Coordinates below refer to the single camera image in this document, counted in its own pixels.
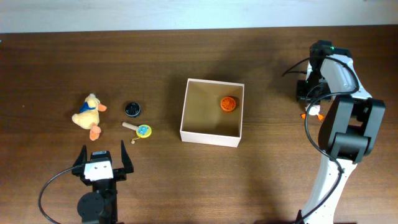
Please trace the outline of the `orange round ball toy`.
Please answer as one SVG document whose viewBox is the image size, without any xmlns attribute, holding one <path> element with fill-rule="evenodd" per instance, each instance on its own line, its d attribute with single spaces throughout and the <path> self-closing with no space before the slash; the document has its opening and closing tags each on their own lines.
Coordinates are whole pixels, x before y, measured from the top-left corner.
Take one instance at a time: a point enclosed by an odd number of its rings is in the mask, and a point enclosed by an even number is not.
<svg viewBox="0 0 398 224">
<path fill-rule="evenodd" d="M 226 96 L 221 99 L 220 107 L 224 112 L 232 112 L 236 108 L 236 101 L 230 96 Z"/>
</svg>

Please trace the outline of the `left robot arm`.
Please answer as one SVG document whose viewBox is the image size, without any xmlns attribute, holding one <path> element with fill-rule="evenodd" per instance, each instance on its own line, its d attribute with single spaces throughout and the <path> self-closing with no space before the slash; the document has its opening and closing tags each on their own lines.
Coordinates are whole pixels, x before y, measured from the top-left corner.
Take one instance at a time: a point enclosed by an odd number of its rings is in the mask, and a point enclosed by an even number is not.
<svg viewBox="0 0 398 224">
<path fill-rule="evenodd" d="M 83 146 L 73 164 L 72 174 L 80 178 L 92 191 L 84 194 L 78 201 L 77 212 L 82 223 L 110 224 L 118 222 L 117 183 L 127 180 L 127 175 L 134 172 L 134 166 L 121 141 L 122 168 L 112 167 L 109 151 L 87 154 Z"/>
</svg>

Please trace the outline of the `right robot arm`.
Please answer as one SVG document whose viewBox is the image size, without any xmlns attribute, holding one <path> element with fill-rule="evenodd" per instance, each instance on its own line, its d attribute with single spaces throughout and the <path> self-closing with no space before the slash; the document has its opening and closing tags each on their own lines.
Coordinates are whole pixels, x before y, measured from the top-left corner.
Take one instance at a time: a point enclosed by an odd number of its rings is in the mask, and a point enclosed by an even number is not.
<svg viewBox="0 0 398 224">
<path fill-rule="evenodd" d="M 333 223 L 345 184 L 376 142 L 386 106 L 362 86 L 348 49 L 319 40 L 310 47 L 306 77 L 298 80 L 296 99 L 305 103 L 302 119 L 321 122 L 321 163 L 310 198 L 296 223 Z"/>
</svg>

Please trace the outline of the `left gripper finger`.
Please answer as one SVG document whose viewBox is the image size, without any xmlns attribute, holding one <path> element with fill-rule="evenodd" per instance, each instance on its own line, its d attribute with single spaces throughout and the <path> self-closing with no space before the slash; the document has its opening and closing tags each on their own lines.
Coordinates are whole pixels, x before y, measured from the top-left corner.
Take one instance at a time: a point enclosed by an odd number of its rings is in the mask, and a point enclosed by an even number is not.
<svg viewBox="0 0 398 224">
<path fill-rule="evenodd" d="M 87 162 L 87 150 L 86 145 L 83 145 L 79 156 L 77 157 L 76 161 L 74 162 L 73 166 L 81 166 Z"/>
<path fill-rule="evenodd" d="M 122 164 L 123 164 L 125 172 L 133 172 L 134 171 L 134 166 L 133 166 L 132 161 L 127 153 L 127 150 L 126 150 L 123 140 L 121 140 L 121 160 L 122 160 Z"/>
</svg>

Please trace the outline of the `black round cap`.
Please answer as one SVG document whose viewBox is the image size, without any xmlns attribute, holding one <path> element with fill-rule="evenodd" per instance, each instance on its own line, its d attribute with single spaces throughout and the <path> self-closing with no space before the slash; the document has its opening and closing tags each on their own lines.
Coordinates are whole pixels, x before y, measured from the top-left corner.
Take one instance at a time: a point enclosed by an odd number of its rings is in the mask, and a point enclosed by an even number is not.
<svg viewBox="0 0 398 224">
<path fill-rule="evenodd" d="M 135 118 L 141 113 L 141 106 L 139 103 L 130 102 L 125 106 L 124 112 L 131 118 Z"/>
</svg>

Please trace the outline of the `pink hat duck figurine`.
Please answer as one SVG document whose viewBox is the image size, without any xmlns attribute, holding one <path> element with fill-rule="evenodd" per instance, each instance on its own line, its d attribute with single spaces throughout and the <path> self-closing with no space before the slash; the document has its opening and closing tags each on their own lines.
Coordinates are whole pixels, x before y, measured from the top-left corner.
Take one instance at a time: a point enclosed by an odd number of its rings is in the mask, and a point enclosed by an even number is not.
<svg viewBox="0 0 398 224">
<path fill-rule="evenodd" d="M 309 111 L 308 114 L 310 116 L 316 116 L 318 120 L 322 121 L 324 120 L 324 116 L 320 114 L 320 105 L 313 105 L 311 108 L 309 108 L 309 104 L 305 107 L 305 111 Z"/>
</svg>

